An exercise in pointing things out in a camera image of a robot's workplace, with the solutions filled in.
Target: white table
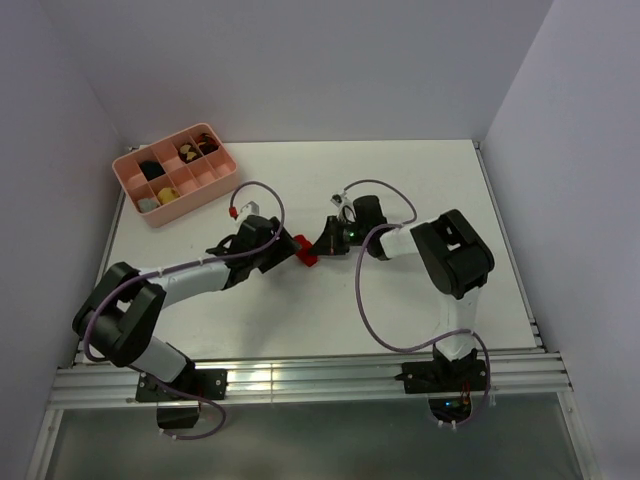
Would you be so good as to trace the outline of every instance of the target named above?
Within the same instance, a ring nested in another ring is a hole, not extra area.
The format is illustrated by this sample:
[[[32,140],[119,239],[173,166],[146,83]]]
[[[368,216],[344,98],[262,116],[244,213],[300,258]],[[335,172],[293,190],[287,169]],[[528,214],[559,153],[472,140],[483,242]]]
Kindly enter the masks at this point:
[[[419,219],[457,208],[491,248],[496,268],[483,289],[477,332],[490,349],[536,344],[473,145],[457,141],[296,142],[229,144],[245,180],[276,189],[287,208],[285,226],[312,242],[327,215],[329,197],[347,183],[377,178],[415,203]],[[390,221],[408,208],[383,187],[359,186],[351,198],[380,196]],[[237,205],[257,201],[278,213],[270,195],[246,188]],[[149,228],[128,200],[120,215],[109,264],[154,267],[191,260],[235,231],[229,197],[159,228]],[[292,258],[265,275],[224,292],[206,293],[163,310],[155,331],[193,359],[285,358],[389,353],[368,335],[354,297],[355,254],[323,258],[307,268]],[[368,258],[362,272],[365,308],[377,332],[398,346],[430,338],[437,327],[437,292],[422,261]]]

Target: pink box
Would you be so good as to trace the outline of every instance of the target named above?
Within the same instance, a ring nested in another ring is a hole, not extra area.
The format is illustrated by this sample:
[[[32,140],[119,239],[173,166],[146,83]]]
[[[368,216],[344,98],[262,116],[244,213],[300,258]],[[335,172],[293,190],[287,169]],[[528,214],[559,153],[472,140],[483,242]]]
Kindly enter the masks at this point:
[[[215,152],[205,155],[198,148],[196,139],[203,133],[215,139],[218,145]],[[178,153],[186,143],[190,143],[200,155],[190,163],[185,163]],[[159,162],[164,174],[147,181],[139,166],[147,160]],[[154,228],[231,192],[239,184],[235,160],[206,123],[199,123],[116,159],[113,171],[140,216]],[[180,197],[161,205],[157,194],[163,188],[175,189]],[[138,200],[143,198],[153,199],[160,206],[142,213]]]

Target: red object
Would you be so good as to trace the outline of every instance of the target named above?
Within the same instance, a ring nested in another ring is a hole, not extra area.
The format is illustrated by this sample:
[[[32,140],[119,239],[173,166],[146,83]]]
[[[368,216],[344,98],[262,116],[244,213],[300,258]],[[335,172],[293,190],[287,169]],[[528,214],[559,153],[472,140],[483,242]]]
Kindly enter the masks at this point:
[[[309,249],[312,247],[312,243],[304,238],[304,235],[296,235],[293,239],[300,244],[302,247],[297,253],[296,256],[300,259],[302,263],[304,263],[307,267],[313,267],[316,263],[318,263],[318,257],[315,255],[309,255]]]

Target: wall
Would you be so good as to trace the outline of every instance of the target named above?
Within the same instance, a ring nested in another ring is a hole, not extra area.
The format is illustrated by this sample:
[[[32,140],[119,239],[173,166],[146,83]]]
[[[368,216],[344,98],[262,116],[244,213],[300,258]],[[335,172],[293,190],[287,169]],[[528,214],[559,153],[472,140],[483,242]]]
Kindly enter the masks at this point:
[[[41,0],[119,131],[483,138],[551,0]]]
[[[33,0],[0,2],[0,478],[22,478],[91,289],[121,142]]]
[[[484,143],[601,468],[640,476],[640,3],[556,0]]]

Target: purple cable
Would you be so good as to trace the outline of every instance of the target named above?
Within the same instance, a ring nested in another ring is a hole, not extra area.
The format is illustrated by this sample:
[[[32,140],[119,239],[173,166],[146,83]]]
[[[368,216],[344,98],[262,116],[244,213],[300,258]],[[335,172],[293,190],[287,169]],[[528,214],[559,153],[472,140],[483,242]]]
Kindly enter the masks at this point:
[[[468,335],[471,335],[472,337],[474,337],[478,341],[478,343],[480,344],[480,347],[482,348],[482,352],[484,353],[484,357],[485,357],[485,361],[486,361],[486,365],[487,365],[487,384],[485,386],[484,393],[482,395],[482,401],[480,402],[480,405],[478,406],[478,408],[474,409],[471,412],[471,415],[469,415],[469,417],[467,419],[457,423],[457,425],[464,425],[464,424],[468,423],[469,421],[471,421],[472,419],[476,418],[478,412],[483,410],[485,405],[486,405],[486,403],[487,403],[487,398],[489,397],[489,391],[491,390],[491,365],[490,365],[490,361],[489,361],[489,350],[487,349],[487,346],[482,341],[480,336],[476,332],[474,332],[474,331],[472,331],[472,330],[470,330],[468,328],[460,328],[460,329],[457,329],[457,330],[453,330],[451,332],[443,333],[442,335],[439,335],[439,336],[437,336],[435,338],[432,338],[431,340],[427,340],[426,342],[421,343],[419,345],[415,345],[413,347],[395,347],[395,346],[391,345],[390,343],[385,342],[373,330],[373,327],[371,326],[371,323],[369,323],[369,319],[367,318],[367,314],[364,311],[364,305],[362,303],[362,293],[360,291],[360,272],[362,270],[362,261],[364,259],[364,254],[367,251],[367,245],[369,245],[369,242],[371,241],[373,236],[376,234],[376,232],[378,232],[380,230],[383,230],[383,229],[400,228],[403,225],[407,225],[409,223],[414,222],[418,218],[418,215],[417,215],[417,212],[416,212],[416,209],[415,209],[413,203],[411,203],[411,201],[403,193],[401,193],[399,190],[397,190],[396,188],[392,187],[388,183],[382,182],[380,180],[372,180],[372,179],[359,180],[357,182],[353,182],[353,183],[347,185],[344,189],[346,191],[349,188],[351,188],[351,187],[353,187],[355,185],[359,185],[361,183],[377,183],[379,185],[383,185],[383,186],[393,190],[398,195],[400,195],[400,197],[405,202],[407,202],[407,205],[409,205],[409,207],[411,208],[411,211],[413,212],[413,218],[411,218],[410,220],[407,220],[405,222],[402,222],[402,224],[387,223],[387,224],[378,225],[377,227],[374,227],[373,229],[371,229],[371,231],[367,234],[367,236],[365,237],[364,241],[362,242],[362,247],[360,248],[360,253],[358,254],[358,259],[356,261],[356,281],[355,281],[356,303],[358,304],[358,312],[360,312],[360,317],[362,318],[362,322],[364,323],[364,326],[367,329],[367,331],[369,332],[369,334],[373,337],[373,339],[376,342],[378,342],[379,345],[383,346],[387,350],[391,350],[392,352],[397,352],[397,353],[413,353],[413,352],[416,352],[418,350],[422,350],[423,348],[429,347],[431,345],[435,345],[440,340],[444,340],[445,338],[449,338],[449,337],[452,337],[454,335],[468,334]]]
[[[251,255],[255,255],[256,253],[260,253],[263,250],[266,250],[267,248],[269,248],[271,245],[273,245],[273,243],[278,240],[278,237],[280,236],[280,233],[282,232],[282,229],[284,228],[284,218],[285,218],[285,212],[284,212],[284,204],[282,203],[282,199],[280,198],[280,196],[276,193],[276,191],[271,188],[270,186],[262,183],[262,182],[258,182],[258,181],[248,181],[248,182],[244,182],[242,184],[240,184],[238,186],[238,188],[236,188],[233,193],[231,194],[231,199],[229,200],[229,206],[233,207],[233,202],[236,198],[236,195],[238,194],[238,192],[240,190],[242,190],[244,187],[248,186],[248,185],[257,185],[259,187],[264,188],[265,190],[267,190],[268,192],[270,192],[274,198],[276,199],[276,201],[278,202],[278,206],[280,207],[280,226],[278,227],[278,229],[276,230],[276,232],[274,233],[273,237],[271,238],[271,240],[269,240],[267,243],[265,243],[264,245],[258,247],[258,248],[254,248],[253,250],[249,250],[248,252],[242,252],[242,253],[235,253],[232,255],[221,255],[219,257],[209,257],[205,260],[203,260],[202,263],[204,264],[208,264],[208,263],[213,263],[213,262],[221,262],[224,260],[233,260],[236,258],[244,258],[244,257],[248,257]],[[186,262],[180,265],[174,265],[172,267],[166,268],[162,271],[162,274],[171,274],[171,273],[175,273],[175,272],[179,272],[181,270],[186,270],[188,268],[193,268],[193,267],[197,267],[199,266],[201,263],[199,260],[194,260],[191,262]],[[84,332],[84,338],[82,339],[82,347],[84,350],[84,354],[85,356],[91,360],[92,362],[104,362],[107,359],[104,357],[96,357],[95,355],[93,355],[91,353],[91,334],[93,333],[93,330],[95,328],[96,322],[98,321],[98,318],[100,317],[100,314],[104,311],[104,309],[114,300],[117,298],[117,296],[120,294],[120,292],[122,292],[124,289],[126,289],[127,287],[133,285],[134,283],[137,282],[141,282],[143,280],[148,280],[150,278],[155,278],[160,276],[160,272],[159,271],[155,271],[155,272],[149,272],[149,273],[145,273],[144,275],[138,275],[137,277],[134,277],[130,280],[127,280],[126,282],[124,282],[123,284],[119,285],[115,290],[113,290],[109,295],[107,295],[107,297],[102,301],[102,303],[100,303],[100,305],[98,305],[98,308],[96,308],[95,312],[93,312],[93,315],[91,316],[91,318],[89,319],[89,323],[87,324],[87,328]],[[183,398],[187,398],[190,400],[195,400],[197,402],[201,402],[201,403],[206,403],[208,405],[213,406],[214,408],[218,409],[221,413],[222,413],[222,418],[220,420],[220,422],[218,423],[218,425],[216,425],[212,430],[199,434],[199,435],[176,435],[172,432],[165,432],[167,435],[171,436],[171,437],[175,437],[177,439],[180,440],[197,440],[200,438],[205,438],[205,437],[209,437],[211,435],[213,435],[214,433],[218,432],[222,426],[224,425],[224,422],[227,419],[227,414],[224,410],[224,408],[221,405],[218,405],[217,403],[204,398],[204,397],[198,397],[196,395],[191,395],[189,393],[186,392],[181,392],[179,390],[176,390],[174,388],[169,387],[168,385],[165,385],[162,381],[160,381],[158,378],[156,378],[153,375],[148,374],[149,377],[151,377],[160,388],[162,388],[163,390],[165,390],[168,393],[172,393],[174,395],[178,395],[180,397]]]

